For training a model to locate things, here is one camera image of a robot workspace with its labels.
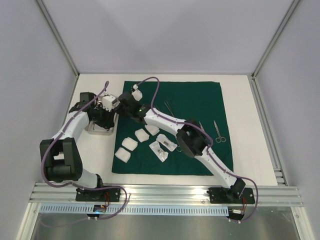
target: black mounting bracket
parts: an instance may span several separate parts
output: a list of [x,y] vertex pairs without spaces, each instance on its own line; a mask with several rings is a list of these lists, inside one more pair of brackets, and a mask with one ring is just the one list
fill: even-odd
[[245,198],[246,204],[255,204],[255,196],[252,188],[246,187],[240,198],[234,196],[232,190],[224,187],[210,187],[207,191],[210,197],[211,204],[243,204]]
[[108,202],[117,203],[120,199],[120,188],[111,188],[106,190],[82,190],[80,188],[76,189],[76,202]]
[[228,207],[228,212],[229,212],[228,219],[232,219],[232,220],[236,220],[236,221],[242,220],[245,216],[243,213],[233,212],[233,209],[230,207]]

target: cable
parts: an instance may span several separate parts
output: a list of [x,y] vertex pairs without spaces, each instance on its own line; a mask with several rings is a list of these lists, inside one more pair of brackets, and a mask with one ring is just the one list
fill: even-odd
[[228,172],[226,169],[224,169],[224,168],[215,160],[215,158],[209,153],[209,149],[213,146],[214,140],[213,140],[204,130],[202,130],[200,127],[198,127],[197,125],[194,125],[194,124],[192,124],[192,123],[189,123],[189,122],[177,122],[177,121],[174,121],[174,120],[172,120],[172,119],[170,119],[170,118],[168,118],[168,117],[166,117],[166,116],[163,116],[163,115],[157,113],[157,112],[154,110],[154,102],[155,102],[155,99],[156,99],[156,96],[157,96],[157,93],[158,93],[158,90],[159,90],[159,86],[160,86],[160,80],[159,80],[159,78],[157,78],[156,76],[148,77],[148,78],[142,80],[141,82],[139,82],[139,83],[137,84],[137,86],[143,84],[145,81],[148,81],[148,80],[150,80],[150,79],[155,79],[155,80],[157,81],[156,89],[155,89],[155,91],[154,91],[154,95],[153,95],[153,97],[152,97],[151,104],[150,104],[152,112],[153,112],[154,114],[156,114],[157,116],[159,116],[159,117],[161,117],[161,118],[163,118],[163,119],[165,119],[165,120],[167,120],[167,121],[169,121],[169,122],[171,122],[171,123],[188,125],[188,126],[191,126],[191,127],[195,128],[195,129],[197,129],[198,131],[200,131],[200,132],[201,132],[203,135],[205,135],[205,136],[209,139],[209,141],[210,141],[210,144],[209,144],[209,145],[207,146],[207,148],[206,148],[206,152],[207,152],[208,156],[213,160],[213,162],[214,162],[224,173],[227,173],[228,175],[230,175],[230,176],[232,176],[232,177],[235,177],[235,178],[239,178],[239,179],[243,179],[243,180],[248,180],[248,181],[250,181],[250,182],[253,183],[253,185],[254,185],[254,187],[255,187],[255,191],[256,191],[256,199],[255,199],[254,209],[253,209],[253,212],[252,212],[246,219],[242,220],[242,222],[246,222],[246,221],[250,220],[250,219],[254,216],[254,214],[256,213],[256,210],[257,210],[257,207],[258,207],[258,200],[259,200],[258,186],[257,186],[257,184],[255,183],[255,181],[252,180],[251,178],[248,178],[248,177],[245,177],[245,176],[235,175],[235,174],[233,174],[233,173],[231,173],[231,172]]
[[248,204],[247,204],[247,200],[244,197],[242,199],[243,199],[243,214],[245,214]]
[[68,222],[68,223],[66,223],[66,224],[53,225],[53,226],[52,226],[52,225],[47,225],[47,224],[45,224],[45,223],[43,222],[43,219],[44,219],[45,217],[42,217],[42,218],[39,219],[39,223],[40,223],[41,225],[43,225],[44,227],[46,227],[46,228],[54,229],[54,228],[68,227],[68,226],[71,226],[71,225],[73,225],[73,224],[80,223],[80,222],[85,221],[85,220],[88,220],[88,219],[92,219],[92,220],[106,220],[106,219],[110,219],[110,218],[114,217],[114,216],[117,215],[119,212],[121,212],[121,210],[127,205],[128,201],[125,201],[125,204],[123,204],[118,211],[116,211],[115,213],[113,213],[113,214],[111,214],[111,215],[105,216],[105,217],[99,217],[99,218],[98,218],[98,217],[97,217],[97,218],[94,218],[94,217],[84,217],[84,218],[75,220],[75,221],[73,221],[73,222]]
[[104,203],[105,203],[105,208],[109,207],[110,205],[110,197],[109,197],[109,193],[107,192],[106,194],[104,194]]
[[100,190],[108,190],[108,189],[121,189],[124,191],[124,194],[125,194],[125,199],[124,199],[124,202],[123,202],[123,205],[120,207],[120,209],[118,211],[116,211],[115,213],[109,215],[109,216],[106,216],[106,217],[100,217],[98,220],[105,220],[105,219],[110,219],[114,216],[116,216],[118,213],[120,213],[122,211],[122,209],[124,209],[124,207],[126,206],[127,202],[128,202],[128,195],[127,195],[127,191],[122,187],[122,186],[117,186],[117,185],[112,185],[112,186],[105,186],[105,187],[99,187],[99,188],[90,188],[90,187],[83,187],[83,186],[80,186],[74,182],[67,182],[67,183],[63,183],[63,184],[53,184],[52,182],[49,182],[49,180],[46,178],[46,175],[45,175],[45,162],[46,162],[46,159],[47,159],[47,156],[50,152],[50,150],[52,149],[52,147],[55,145],[55,143],[62,137],[62,135],[66,132],[68,126],[70,125],[70,123],[76,118],[76,116],[78,116],[83,110],[85,110],[88,106],[90,106],[95,100],[98,99],[98,97],[104,93],[106,90],[107,90],[107,87],[109,85],[109,81],[106,81],[105,84],[104,84],[104,88],[102,89],[101,92],[99,92],[91,101],[89,101],[86,105],[84,105],[81,109],[79,109],[74,115],[73,117],[71,117],[68,122],[65,124],[64,128],[62,129],[62,131],[60,132],[60,134],[52,141],[52,143],[49,145],[49,147],[47,148],[47,150],[45,151],[44,155],[43,155],[43,158],[41,160],[41,175],[42,175],[42,178],[44,180],[44,182],[46,184],[48,184],[49,186],[51,187],[54,187],[54,188],[63,188],[65,186],[68,186],[68,185],[73,185],[75,186],[76,188],[79,188],[79,189],[83,189],[83,190],[88,190],[88,191],[100,191]]

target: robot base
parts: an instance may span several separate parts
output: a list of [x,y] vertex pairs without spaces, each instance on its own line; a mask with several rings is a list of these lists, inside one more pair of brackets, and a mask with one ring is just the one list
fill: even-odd
[[108,202],[106,196],[109,197],[110,203],[117,203],[120,199],[120,188],[111,188],[107,190],[82,190],[76,189],[76,202]]
[[224,187],[210,187],[207,191],[210,196],[211,204],[243,204],[246,200],[247,204],[255,204],[255,196],[252,188],[243,189],[240,198],[234,197],[230,189]]

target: green cloth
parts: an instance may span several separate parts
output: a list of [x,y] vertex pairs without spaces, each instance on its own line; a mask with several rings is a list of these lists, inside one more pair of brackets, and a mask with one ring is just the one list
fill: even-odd
[[[123,91],[130,91],[138,82],[126,81]],[[144,82],[139,86],[142,92],[141,104],[150,104],[157,87],[156,82]],[[213,138],[213,151],[233,171],[232,148],[227,124],[224,100],[220,83],[218,82],[161,82],[159,91],[154,101],[154,107],[161,112],[171,115],[164,101],[167,101],[174,116],[178,119],[196,119],[200,121],[204,130]],[[226,142],[216,143],[218,134],[214,126],[214,120],[222,137]],[[143,124],[136,123],[129,117],[119,117],[115,151],[122,147],[122,141],[130,137],[138,142],[137,148],[131,152],[127,163],[114,156],[112,172],[116,174],[157,174],[157,175],[199,175],[211,176],[212,173],[198,160],[190,158],[178,152],[170,152],[165,146],[161,148],[169,153],[168,158],[161,162],[150,149],[149,144],[156,141],[157,136],[150,135],[149,140],[139,142],[135,131],[144,129]],[[177,143],[175,136],[160,130],[172,142]]]

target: metal frame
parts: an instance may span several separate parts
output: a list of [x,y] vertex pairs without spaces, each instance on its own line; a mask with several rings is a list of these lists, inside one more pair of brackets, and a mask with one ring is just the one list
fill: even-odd
[[[213,186],[203,185],[144,185],[120,184],[126,189],[130,200],[128,205],[166,205],[166,206],[240,206],[239,204],[211,204],[207,190]],[[294,186],[259,186],[259,207],[302,207],[303,202],[298,188]],[[45,183],[36,183],[30,203],[73,203],[76,202],[76,188],[66,186],[53,188]],[[121,205],[124,193],[120,194]]]
[[46,21],[46,23],[48,24],[48,27],[50,29],[50,31],[52,32],[55,40],[57,41],[63,55],[65,56],[66,61],[68,62],[70,68],[73,71],[73,74],[75,75],[75,77],[78,79],[79,78],[79,71],[77,70],[77,67],[64,43],[64,41],[62,40],[60,33],[58,32],[58,29],[52,19],[52,17],[50,16],[50,13],[48,11],[48,8],[46,7],[46,4],[44,3],[43,0],[34,0],[36,5],[38,6],[44,20]]
[[266,139],[266,144],[267,144],[269,154],[271,157],[276,180],[279,185],[288,186],[288,181],[286,178],[286,170],[285,170],[283,161],[280,157],[281,156],[280,151],[279,151],[276,139],[274,137],[275,135],[272,130],[270,120],[269,120],[269,117],[268,117],[268,114],[266,111],[266,107],[265,107],[264,101],[261,96],[261,91],[260,91],[259,85],[253,77],[248,76],[248,79],[249,79],[249,83],[251,86],[256,109],[258,111],[258,115],[260,118],[264,137]]
[[279,27],[275,31],[275,34],[273,35],[268,47],[264,51],[259,63],[257,64],[257,66],[255,68],[255,70],[254,70],[254,72],[252,74],[253,79],[255,79],[256,76],[259,74],[259,72],[260,72],[261,68],[263,67],[266,59],[268,58],[268,56],[271,53],[271,51],[274,49],[274,46],[276,45],[276,43],[279,40],[281,34],[283,33],[283,31],[285,30],[286,26],[288,25],[289,20],[291,19],[293,14],[298,9],[298,6],[300,5],[301,2],[302,2],[302,0],[293,0],[292,1],[290,7],[288,8],[286,14],[284,15],[284,17],[282,19]]
[[30,240],[34,231],[41,203],[28,203],[16,240]]
[[292,207],[291,211],[301,240],[316,240],[306,209],[304,207]]
[[[97,214],[97,204],[89,203],[41,203],[40,214]],[[113,214],[119,204],[110,204],[103,214]],[[127,205],[119,215],[162,215],[162,216],[229,216],[227,206],[168,206],[168,205]]]

